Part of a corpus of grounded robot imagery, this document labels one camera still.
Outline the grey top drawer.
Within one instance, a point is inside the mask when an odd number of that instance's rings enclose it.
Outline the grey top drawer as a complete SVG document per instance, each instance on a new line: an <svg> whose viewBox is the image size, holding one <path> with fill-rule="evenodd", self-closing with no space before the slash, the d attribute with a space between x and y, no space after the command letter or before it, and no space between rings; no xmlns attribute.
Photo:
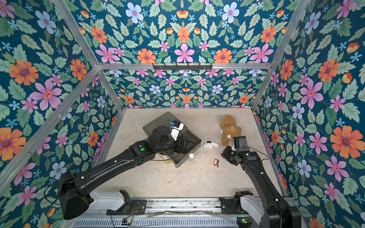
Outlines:
<svg viewBox="0 0 365 228"><path fill-rule="evenodd" d="M177 146L178 150L167 157L171 159L171 162L176 168L179 168L184 162L190 159L191 154L194 154L201 147L202 140L190 130L186 130L179 133L177 141L179 142Z"/></svg>

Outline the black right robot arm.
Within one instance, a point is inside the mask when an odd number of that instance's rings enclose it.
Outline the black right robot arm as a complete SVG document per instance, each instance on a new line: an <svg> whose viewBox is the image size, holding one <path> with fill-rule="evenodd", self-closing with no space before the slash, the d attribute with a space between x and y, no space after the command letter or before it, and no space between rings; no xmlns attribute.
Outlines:
<svg viewBox="0 0 365 228"><path fill-rule="evenodd" d="M236 192L233 207L247 218L237 219L240 228L301 228L298 208L291 206L278 192L264 169L258 151L248 146L245 136L235 137L233 147L226 146L221 156L230 164L241 166L252 181L259 199L249 191Z"/></svg>

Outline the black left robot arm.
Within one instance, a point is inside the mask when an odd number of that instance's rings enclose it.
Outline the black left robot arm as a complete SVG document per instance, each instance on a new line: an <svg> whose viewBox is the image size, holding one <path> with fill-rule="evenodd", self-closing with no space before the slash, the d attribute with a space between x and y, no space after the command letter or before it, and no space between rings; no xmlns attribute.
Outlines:
<svg viewBox="0 0 365 228"><path fill-rule="evenodd" d="M92 191L119 174L154 161L156 154L174 159L192 152L200 139L182 134L177 128L159 126L148 138L137 141L116 157L86 171L72 174L66 172L59 179L58 197L65 220L74 219L85 213L95 202Z"/></svg>

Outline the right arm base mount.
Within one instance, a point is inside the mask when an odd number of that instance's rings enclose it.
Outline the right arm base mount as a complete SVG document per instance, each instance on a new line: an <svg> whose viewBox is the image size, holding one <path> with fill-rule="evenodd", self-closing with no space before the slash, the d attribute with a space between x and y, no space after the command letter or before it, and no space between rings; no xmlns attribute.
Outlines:
<svg viewBox="0 0 365 228"><path fill-rule="evenodd" d="M250 191L236 192L232 198L219 198L222 214L235 217L239 228L259 228L264 208Z"/></svg>

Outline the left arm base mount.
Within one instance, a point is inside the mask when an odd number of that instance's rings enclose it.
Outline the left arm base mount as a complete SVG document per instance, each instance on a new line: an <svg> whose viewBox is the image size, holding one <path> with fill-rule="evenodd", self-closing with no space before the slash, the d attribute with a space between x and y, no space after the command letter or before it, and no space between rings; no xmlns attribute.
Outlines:
<svg viewBox="0 0 365 228"><path fill-rule="evenodd" d="M98 192L93 191L91 197L94 200L86 211L86 214L131 216L143 215L146 206L146 199L131 198L127 191Z"/></svg>

